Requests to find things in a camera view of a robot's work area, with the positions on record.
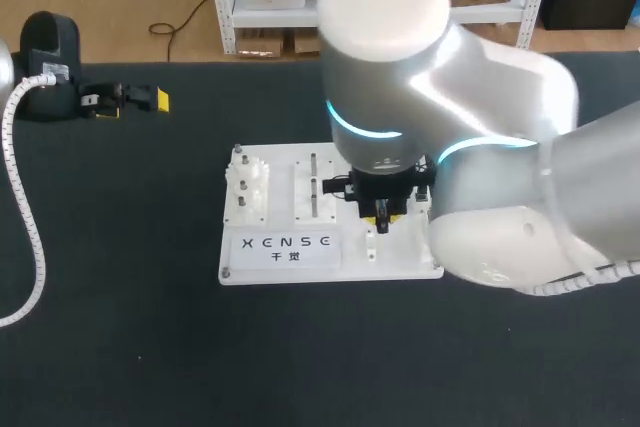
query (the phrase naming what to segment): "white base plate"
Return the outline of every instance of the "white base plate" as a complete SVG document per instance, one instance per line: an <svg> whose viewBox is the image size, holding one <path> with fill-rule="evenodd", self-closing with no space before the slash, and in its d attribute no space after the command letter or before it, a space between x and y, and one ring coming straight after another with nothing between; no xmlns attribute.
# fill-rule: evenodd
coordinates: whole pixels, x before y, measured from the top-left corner
<svg viewBox="0 0 640 427"><path fill-rule="evenodd" d="M318 165L315 217L310 198L312 153ZM322 194L325 176L346 175L350 170L332 143L242 146L241 153L231 155L236 164L247 155L268 165L268 192L263 196L268 202L264 216L243 223L244 217L238 216L238 188L227 185L220 283L442 277L443 269L434 266L427 244L428 202L416 202L412 196L408 215L394 222L388 234L378 235L375 226L359 218L355 202Z"/></svg>

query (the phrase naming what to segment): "white spiral cable wrap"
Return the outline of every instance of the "white spiral cable wrap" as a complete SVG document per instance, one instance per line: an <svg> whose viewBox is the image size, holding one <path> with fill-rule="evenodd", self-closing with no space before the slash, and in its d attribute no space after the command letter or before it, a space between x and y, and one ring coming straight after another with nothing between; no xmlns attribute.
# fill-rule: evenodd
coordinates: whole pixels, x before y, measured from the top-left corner
<svg viewBox="0 0 640 427"><path fill-rule="evenodd" d="M597 270L597 278L588 275L578 275L566 280L550 282L544 285L515 289L522 294L537 297L550 297L553 295L569 294L579 290L595 287L600 284L614 284L622 279L640 275L640 262L623 262L612 267Z"/></svg>
<svg viewBox="0 0 640 427"><path fill-rule="evenodd" d="M25 78L9 96L2 114L2 150L4 152L4 164L7 168L7 175L9 176L13 195L18 203L22 220L24 221L24 225L26 226L29 234L29 240L31 241L31 248L33 249L33 257L35 260L36 280L33 285L31 295L25 304L8 317L0 318L0 328L19 321L31 312L38 303L38 300L40 300L40 296L44 290L46 277L44 250L42 249L42 242L40 241L40 234L36 227L36 221L31 213L31 207L29 207L29 202L27 202L27 196L25 194L24 187L22 186L22 181L20 180L20 174L18 173L16 157L13 151L13 119L20 100L29 90L35 87L55 85L55 83L56 77L53 74L42 74L35 77Z"/></svg>

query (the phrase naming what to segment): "blue light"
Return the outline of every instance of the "blue light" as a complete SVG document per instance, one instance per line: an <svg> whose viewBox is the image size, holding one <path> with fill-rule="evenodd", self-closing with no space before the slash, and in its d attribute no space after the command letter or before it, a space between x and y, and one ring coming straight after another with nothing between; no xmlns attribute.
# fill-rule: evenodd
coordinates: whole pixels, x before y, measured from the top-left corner
<svg viewBox="0 0 640 427"><path fill-rule="evenodd" d="M331 105L331 102L327 100L327 108L329 109L329 113L345 129L353 132L354 134L361 135L363 137L369 137L371 139L393 139L394 137L400 137L402 134L400 132L371 132L370 130L360 129L358 127L354 127L342 117L338 115L336 110Z"/></svg>
<svg viewBox="0 0 640 427"><path fill-rule="evenodd" d="M453 144L447 150L445 150L438 159L438 164L442 163L444 159L449 157L454 152L457 152L467 147L475 147L477 145L504 145L506 147L529 147L535 145L536 142L532 142L526 139L518 139L517 137L476 137L475 139L463 140L457 144Z"/></svg>

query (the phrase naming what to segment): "cable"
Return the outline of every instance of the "cable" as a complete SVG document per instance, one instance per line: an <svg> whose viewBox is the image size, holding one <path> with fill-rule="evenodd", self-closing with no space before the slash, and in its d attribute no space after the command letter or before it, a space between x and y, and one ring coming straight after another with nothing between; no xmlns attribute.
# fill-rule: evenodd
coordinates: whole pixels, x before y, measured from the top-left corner
<svg viewBox="0 0 640 427"><path fill-rule="evenodd" d="M622 279L640 275L640 262L623 262L611 267L597 270L596 280L592 276L578 275L566 280L559 280L549 284L515 289L516 291L537 297L551 297L554 295L569 294L579 290L588 289L601 284L614 284Z"/></svg>
<svg viewBox="0 0 640 427"><path fill-rule="evenodd" d="M25 78L9 96L4 108L4 113L2 114L2 150L4 152L4 165L7 169L7 175L9 176L9 182L11 183L11 189L16 198L18 209L20 209L20 215L22 215L22 220L24 221L27 233L29 234L29 240L31 241L31 249L33 250L33 258L35 260L36 279L31 295L25 304L8 317L0 318L0 328L11 325L27 315L38 303L44 290L46 278L44 250L42 249L42 242L40 241L36 221L31 213L31 207L29 207L27 195L22 186L20 174L18 173L18 165L16 164L16 156L13 150L13 119L20 100L29 90L34 87L55 85L55 83L56 76L53 74L42 74Z"/></svg>
<svg viewBox="0 0 640 427"><path fill-rule="evenodd" d="M191 11L191 13L189 14L189 17L187 17L187 20L185 20L178 28L174 27L172 24L169 24L167 22L156 22L155 24L151 24L149 26L149 33L151 35L169 35L170 36L169 43L167 44L167 62L171 62L171 46L173 45L173 39L175 39L176 34L187 26L187 24L191 21L193 16L196 15L196 12L198 12L200 7L202 7L206 2L207 0L201 0L200 3L196 5L195 9Z"/></svg>

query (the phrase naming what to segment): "table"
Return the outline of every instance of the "table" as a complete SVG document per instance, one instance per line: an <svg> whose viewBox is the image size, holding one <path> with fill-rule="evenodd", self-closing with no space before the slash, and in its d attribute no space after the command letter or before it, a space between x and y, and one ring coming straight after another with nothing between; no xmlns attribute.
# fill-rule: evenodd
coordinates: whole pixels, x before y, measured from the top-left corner
<svg viewBox="0 0 640 427"><path fill-rule="evenodd" d="M640 57L565 54L583 122L640 98ZM0 423L71 426L630 426L640 281L531 298L439 281L221 287L234 143L330 140L319 65L94 65L159 83L169 115L19 123L48 260L0 330ZM0 314L29 244L0 182Z"/></svg>

